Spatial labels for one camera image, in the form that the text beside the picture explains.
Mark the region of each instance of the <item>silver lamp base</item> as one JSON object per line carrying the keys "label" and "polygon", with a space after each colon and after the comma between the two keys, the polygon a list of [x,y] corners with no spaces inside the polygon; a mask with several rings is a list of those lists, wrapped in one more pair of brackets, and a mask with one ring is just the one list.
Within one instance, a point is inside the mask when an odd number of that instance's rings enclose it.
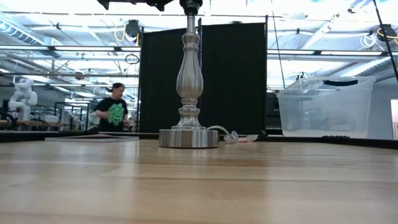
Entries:
{"label": "silver lamp base", "polygon": [[159,146],[184,149],[205,149],[218,147],[218,131],[177,130],[159,131]]}

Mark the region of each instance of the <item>black curtain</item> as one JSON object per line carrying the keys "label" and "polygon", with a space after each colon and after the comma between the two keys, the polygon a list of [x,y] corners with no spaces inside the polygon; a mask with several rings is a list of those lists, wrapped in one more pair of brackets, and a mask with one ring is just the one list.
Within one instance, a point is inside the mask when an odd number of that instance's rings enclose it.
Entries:
{"label": "black curtain", "polygon": [[264,24],[204,26],[202,41],[201,124],[257,134],[265,113]]}
{"label": "black curtain", "polygon": [[[175,90],[183,58],[185,29],[144,34],[141,55],[140,132],[158,133],[179,121],[182,106]],[[203,126],[224,126],[238,134],[262,129],[265,99],[264,24],[203,27],[199,99]]]}
{"label": "black curtain", "polygon": [[145,33],[142,41],[139,84],[139,131],[158,133],[178,123],[181,98],[175,90],[183,59],[186,29]]}

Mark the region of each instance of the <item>plastic storage bin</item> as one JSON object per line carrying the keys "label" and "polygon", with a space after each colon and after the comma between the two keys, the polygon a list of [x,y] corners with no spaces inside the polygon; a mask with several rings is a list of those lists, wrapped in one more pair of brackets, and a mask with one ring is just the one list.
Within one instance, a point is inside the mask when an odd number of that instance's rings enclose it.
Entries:
{"label": "plastic storage bin", "polygon": [[284,136],[366,138],[374,77],[311,77],[278,94]]}

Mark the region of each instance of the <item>cable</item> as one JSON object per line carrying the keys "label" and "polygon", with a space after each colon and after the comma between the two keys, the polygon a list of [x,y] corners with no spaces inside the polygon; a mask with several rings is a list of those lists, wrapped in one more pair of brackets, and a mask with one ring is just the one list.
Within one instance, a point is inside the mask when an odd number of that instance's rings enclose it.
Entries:
{"label": "cable", "polygon": [[269,85],[267,85],[267,87],[268,87],[268,90],[270,90],[271,92],[273,92],[275,94],[275,96],[277,96],[275,90],[272,90],[271,87],[269,87]]}
{"label": "cable", "polygon": [[375,36],[375,35],[369,35],[369,34],[364,34],[362,37],[361,37],[361,39],[360,39],[360,43],[361,43],[361,45],[362,45],[362,47],[360,48],[360,49],[358,49],[358,50],[361,50],[361,49],[363,49],[363,48],[371,48],[371,47],[373,47],[373,45],[377,45],[377,46],[379,46],[380,47],[380,49],[382,50],[382,51],[385,51],[384,50],[384,48],[383,47],[381,47],[380,46],[380,44],[378,44],[377,43],[377,37]]}
{"label": "cable", "polygon": [[224,127],[221,127],[218,125],[214,125],[214,126],[207,128],[207,130],[211,130],[211,129],[220,129],[220,130],[224,131],[224,133],[225,133],[224,140],[227,142],[227,144],[235,144],[239,139],[239,136],[236,133],[236,131],[229,133]]}
{"label": "cable", "polygon": [[[380,16],[379,8],[377,7],[376,0],[373,0],[373,3],[374,3],[374,7],[376,8],[377,18],[379,19],[380,29],[383,31],[383,35],[385,37],[388,37],[386,34],[386,30],[384,29],[384,26],[383,26],[383,21],[381,21],[381,16]],[[390,54],[392,68],[394,69],[394,73],[396,75],[396,79],[398,82],[398,70],[397,70],[397,66],[396,66],[396,61],[394,60],[394,57],[392,56],[392,51],[391,51],[390,43],[388,42],[388,40],[386,41],[386,44],[387,44],[388,53]]]}
{"label": "cable", "polygon": [[272,18],[273,18],[273,20],[274,20],[274,30],[275,30],[275,38],[276,38],[276,47],[277,47],[278,56],[279,56],[280,72],[282,73],[282,82],[283,82],[283,84],[284,84],[284,88],[286,88],[286,86],[285,86],[285,77],[284,77],[284,69],[282,68],[282,59],[281,59],[281,57],[280,57],[280,49],[279,49],[278,34],[277,34],[277,31],[276,31],[275,14],[274,14],[274,7],[273,7],[274,3],[272,2],[272,0],[271,0],[271,5],[272,5]]}
{"label": "cable", "polygon": [[129,65],[135,65],[135,64],[139,63],[139,57],[135,54],[129,54],[129,55],[126,55],[126,57],[124,58],[124,61],[126,63],[128,63]]}
{"label": "cable", "polygon": [[[384,37],[384,35],[383,35],[382,33],[380,33],[380,30],[382,30],[382,29],[381,29],[381,28],[379,28],[379,29],[377,30],[377,33],[378,33],[380,36]],[[397,37],[391,37],[391,36],[387,36],[387,38],[391,38],[391,39],[398,39],[398,36],[397,36]]]}
{"label": "cable", "polygon": [[116,40],[118,40],[118,41],[120,41],[120,42],[123,42],[123,41],[124,41],[124,38],[125,38],[125,36],[126,36],[126,26],[127,26],[127,24],[124,25],[122,39],[119,39],[118,35],[116,35],[116,28],[118,28],[118,27],[115,25],[115,27],[114,27],[114,28],[115,28],[115,31],[113,32],[113,34],[114,34],[114,38],[115,38]]}

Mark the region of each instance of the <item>wooden table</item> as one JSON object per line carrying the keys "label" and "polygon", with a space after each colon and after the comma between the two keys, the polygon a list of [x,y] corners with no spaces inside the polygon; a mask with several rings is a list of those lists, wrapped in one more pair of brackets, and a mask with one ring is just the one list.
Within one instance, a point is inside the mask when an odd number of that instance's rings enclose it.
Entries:
{"label": "wooden table", "polygon": [[0,223],[398,222],[398,151],[304,143],[219,149],[0,144]]}

